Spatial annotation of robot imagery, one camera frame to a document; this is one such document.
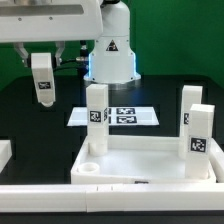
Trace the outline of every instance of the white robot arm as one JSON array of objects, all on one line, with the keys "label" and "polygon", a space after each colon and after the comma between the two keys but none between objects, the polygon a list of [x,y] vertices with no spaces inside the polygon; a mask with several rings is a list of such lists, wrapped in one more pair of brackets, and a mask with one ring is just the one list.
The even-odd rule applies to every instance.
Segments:
[{"label": "white robot arm", "polygon": [[[32,68],[38,102],[55,101],[52,64],[60,66],[65,41],[96,40],[89,56],[87,82],[120,86],[140,79],[129,46],[130,12],[120,0],[0,0],[0,43],[14,43]],[[31,54],[23,43],[55,41],[56,60]]]},{"label": "white robot arm", "polygon": [[14,43],[24,65],[31,67],[38,102],[44,106],[55,101],[52,57],[50,53],[29,56],[23,43],[55,41],[59,66],[64,41],[92,40],[102,34],[102,3],[103,0],[0,0],[0,43]]}]

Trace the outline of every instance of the white pillar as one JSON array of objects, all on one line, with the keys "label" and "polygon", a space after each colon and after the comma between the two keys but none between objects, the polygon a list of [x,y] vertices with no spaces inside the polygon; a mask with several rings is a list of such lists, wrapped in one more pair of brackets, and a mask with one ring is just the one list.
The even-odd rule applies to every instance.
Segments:
[{"label": "white pillar", "polygon": [[189,113],[192,104],[201,104],[202,87],[201,86],[184,86],[182,91],[181,102],[181,119],[180,119],[180,146],[179,157],[186,159],[188,144],[188,123]]},{"label": "white pillar", "polygon": [[214,109],[212,105],[194,104],[190,110],[188,152],[185,176],[207,179]]},{"label": "white pillar", "polygon": [[108,86],[92,84],[86,89],[89,153],[102,156],[108,149]]}]

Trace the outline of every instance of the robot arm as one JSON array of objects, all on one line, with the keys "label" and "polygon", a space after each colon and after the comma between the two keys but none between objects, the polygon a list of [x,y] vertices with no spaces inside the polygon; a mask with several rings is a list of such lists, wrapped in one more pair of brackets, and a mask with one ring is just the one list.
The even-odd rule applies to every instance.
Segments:
[{"label": "robot arm", "polygon": [[[26,67],[31,67],[38,102],[55,101],[53,67],[60,66],[64,41],[97,39],[103,32],[103,0],[0,0],[0,43],[14,43]],[[25,42],[55,41],[50,53],[28,54]]]}]

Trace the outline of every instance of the blue light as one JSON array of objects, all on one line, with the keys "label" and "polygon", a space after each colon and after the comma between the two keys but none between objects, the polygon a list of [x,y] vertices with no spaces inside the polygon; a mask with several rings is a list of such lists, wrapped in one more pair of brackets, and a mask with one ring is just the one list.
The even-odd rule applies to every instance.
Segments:
[{"label": "blue light", "polygon": [[89,73],[88,73],[88,77],[90,78],[92,76],[92,57],[91,54],[89,55]]},{"label": "blue light", "polygon": [[136,54],[134,53],[134,72],[136,74]]}]

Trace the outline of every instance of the warning label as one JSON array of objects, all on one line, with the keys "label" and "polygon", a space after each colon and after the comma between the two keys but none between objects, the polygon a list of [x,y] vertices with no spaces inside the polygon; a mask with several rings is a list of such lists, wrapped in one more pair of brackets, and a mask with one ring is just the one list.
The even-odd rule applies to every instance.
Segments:
[{"label": "warning label", "polygon": [[110,45],[107,47],[107,51],[118,51],[118,48],[113,40],[110,42]]}]

